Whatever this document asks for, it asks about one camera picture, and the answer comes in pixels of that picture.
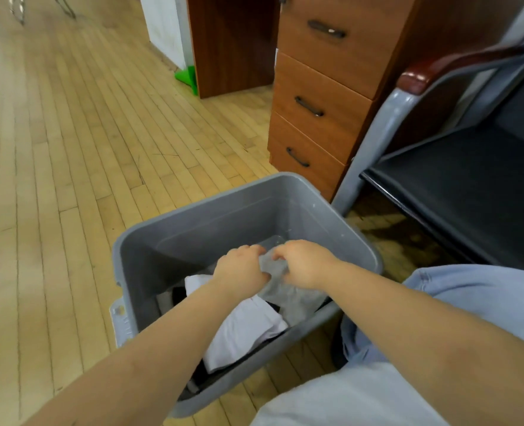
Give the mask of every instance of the parquet floor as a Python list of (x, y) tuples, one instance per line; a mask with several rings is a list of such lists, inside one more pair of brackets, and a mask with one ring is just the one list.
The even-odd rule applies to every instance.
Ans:
[[(124, 229), (276, 170), (271, 87), (207, 100), (150, 48), (138, 0), (0, 0), (0, 425), (20, 424), (115, 348)], [(372, 194), (348, 220), (403, 280), (444, 255)], [(277, 394), (332, 371), (318, 329), (192, 418), (241, 426)]]

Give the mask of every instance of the gray plastic bin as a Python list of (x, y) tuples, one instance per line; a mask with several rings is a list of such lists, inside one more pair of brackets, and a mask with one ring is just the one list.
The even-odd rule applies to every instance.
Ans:
[[(216, 263), (232, 248), (275, 243), (277, 238), (307, 239), (342, 260), (382, 271), (374, 247), (315, 187), (299, 175), (281, 172), (142, 222), (116, 240), (112, 257), (123, 299), (114, 303), (111, 313), (118, 345), (159, 318), (156, 295)], [(209, 376), (198, 393), (186, 389), (170, 416), (186, 417), (206, 407), (338, 310), (333, 302), (325, 304), (307, 321)]]

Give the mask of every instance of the wooden armrest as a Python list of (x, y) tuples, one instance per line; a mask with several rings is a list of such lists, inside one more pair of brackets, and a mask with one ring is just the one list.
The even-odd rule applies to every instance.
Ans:
[(427, 59), (412, 64), (398, 78), (397, 88), (413, 95), (423, 94), (443, 75), (461, 67), (473, 66), (524, 54), (524, 45), (491, 46), (473, 52), (463, 52)]

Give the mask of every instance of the hand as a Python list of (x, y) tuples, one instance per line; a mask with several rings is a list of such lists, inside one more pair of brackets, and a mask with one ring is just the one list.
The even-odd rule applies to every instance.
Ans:
[(265, 253), (260, 245), (243, 245), (230, 250), (216, 263), (213, 280), (228, 288), (239, 302), (251, 298), (270, 281), (270, 275), (260, 271), (258, 261)]
[(288, 241), (277, 246), (273, 260), (287, 260), (289, 273), (284, 276), (288, 284), (310, 290), (324, 290), (329, 274), (340, 260), (327, 248), (309, 241)]

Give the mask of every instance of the black chair seat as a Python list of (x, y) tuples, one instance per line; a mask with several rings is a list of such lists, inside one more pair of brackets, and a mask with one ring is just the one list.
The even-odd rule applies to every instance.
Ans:
[(361, 176), (465, 259), (524, 269), (524, 141), (502, 128), (422, 143)]

